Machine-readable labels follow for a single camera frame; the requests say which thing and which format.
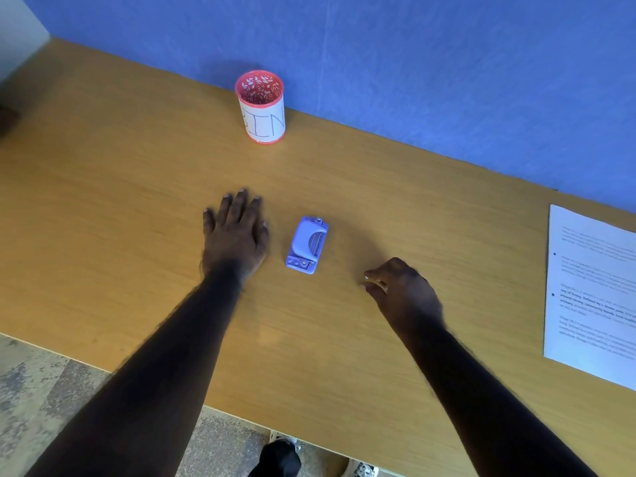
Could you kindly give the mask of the red cup with white label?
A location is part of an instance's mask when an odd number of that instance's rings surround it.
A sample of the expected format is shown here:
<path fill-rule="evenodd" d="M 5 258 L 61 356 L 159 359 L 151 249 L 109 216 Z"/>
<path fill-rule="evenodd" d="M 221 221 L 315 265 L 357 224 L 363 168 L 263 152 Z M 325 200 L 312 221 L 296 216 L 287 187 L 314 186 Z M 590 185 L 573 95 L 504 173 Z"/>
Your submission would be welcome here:
<path fill-rule="evenodd" d="M 280 141 L 286 132 L 284 84 L 269 71 L 244 73 L 235 83 L 247 135 L 260 144 Z"/>

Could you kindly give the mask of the person's left hand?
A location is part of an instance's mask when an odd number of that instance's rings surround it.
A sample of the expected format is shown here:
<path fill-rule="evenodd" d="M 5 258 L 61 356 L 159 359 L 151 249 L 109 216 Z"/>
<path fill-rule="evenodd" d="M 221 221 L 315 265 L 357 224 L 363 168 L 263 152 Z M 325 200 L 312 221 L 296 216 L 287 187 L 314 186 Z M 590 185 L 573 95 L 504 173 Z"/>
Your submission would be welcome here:
<path fill-rule="evenodd" d="M 216 228 L 209 236 L 203 236 L 201 270 L 204 277 L 210 275 L 217 267 L 232 263 L 237 277 L 244 284 L 264 262 L 266 254 L 259 254 L 256 249 L 256 231 L 263 216 L 263 199 L 251 196 L 243 224 L 233 225 L 233 200 L 235 195 L 226 193 L 214 210 Z"/>

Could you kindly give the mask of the purple hole punch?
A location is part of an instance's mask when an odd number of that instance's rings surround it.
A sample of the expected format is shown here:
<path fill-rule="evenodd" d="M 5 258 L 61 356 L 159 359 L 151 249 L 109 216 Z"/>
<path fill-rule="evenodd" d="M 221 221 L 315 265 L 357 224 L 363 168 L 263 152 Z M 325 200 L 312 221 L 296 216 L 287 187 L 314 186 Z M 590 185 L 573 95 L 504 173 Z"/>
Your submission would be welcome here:
<path fill-rule="evenodd" d="M 303 216 L 285 260 L 287 268 L 313 275 L 321 258 L 329 225 L 319 217 Z"/>

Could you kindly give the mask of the person's black shoe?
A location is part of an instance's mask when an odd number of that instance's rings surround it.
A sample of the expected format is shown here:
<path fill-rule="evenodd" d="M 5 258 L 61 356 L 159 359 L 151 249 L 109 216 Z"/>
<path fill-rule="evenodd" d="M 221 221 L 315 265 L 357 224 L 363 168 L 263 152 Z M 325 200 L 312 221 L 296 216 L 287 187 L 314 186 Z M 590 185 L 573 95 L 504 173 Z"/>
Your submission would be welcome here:
<path fill-rule="evenodd" d="M 298 477 L 301 459 L 296 445 L 281 438 L 263 447 L 258 464 L 247 477 Z"/>

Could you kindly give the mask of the person's right hand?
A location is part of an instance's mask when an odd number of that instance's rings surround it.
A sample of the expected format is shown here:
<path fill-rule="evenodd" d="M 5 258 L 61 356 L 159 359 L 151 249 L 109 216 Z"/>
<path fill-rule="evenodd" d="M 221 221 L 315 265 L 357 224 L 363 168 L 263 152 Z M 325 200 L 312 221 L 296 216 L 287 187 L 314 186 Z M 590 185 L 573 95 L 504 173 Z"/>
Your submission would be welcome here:
<path fill-rule="evenodd" d="M 421 338 L 430 328 L 445 328 L 441 301 L 415 268 L 393 257 L 371 270 L 388 286 L 384 299 L 373 300 L 405 344 Z"/>

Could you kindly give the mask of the person's left forearm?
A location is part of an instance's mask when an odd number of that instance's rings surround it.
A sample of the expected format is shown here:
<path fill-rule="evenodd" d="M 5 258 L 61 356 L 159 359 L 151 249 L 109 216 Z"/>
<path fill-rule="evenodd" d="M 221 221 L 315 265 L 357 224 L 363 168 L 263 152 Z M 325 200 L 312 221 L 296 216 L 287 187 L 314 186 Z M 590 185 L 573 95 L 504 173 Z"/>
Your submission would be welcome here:
<path fill-rule="evenodd" d="M 25 477 L 175 477 L 242 287 L 236 259 L 216 264 Z"/>

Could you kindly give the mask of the white printed paper sheet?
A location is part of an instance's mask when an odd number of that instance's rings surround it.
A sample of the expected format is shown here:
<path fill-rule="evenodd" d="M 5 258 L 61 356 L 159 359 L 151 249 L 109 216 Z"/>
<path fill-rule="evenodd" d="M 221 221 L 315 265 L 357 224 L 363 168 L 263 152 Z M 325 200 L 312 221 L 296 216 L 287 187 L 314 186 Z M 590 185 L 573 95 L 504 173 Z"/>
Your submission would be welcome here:
<path fill-rule="evenodd" d="M 636 391 L 636 232 L 550 205 L 543 356 Z"/>

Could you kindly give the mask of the person's right forearm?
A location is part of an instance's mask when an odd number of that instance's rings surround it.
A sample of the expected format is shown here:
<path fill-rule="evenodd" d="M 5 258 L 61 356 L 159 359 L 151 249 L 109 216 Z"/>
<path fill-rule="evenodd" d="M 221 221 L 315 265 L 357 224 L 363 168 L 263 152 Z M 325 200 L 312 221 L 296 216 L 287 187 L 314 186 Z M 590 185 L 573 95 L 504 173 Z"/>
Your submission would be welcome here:
<path fill-rule="evenodd" d="M 599 477 L 439 320 L 409 315 L 391 325 L 479 477 Z"/>

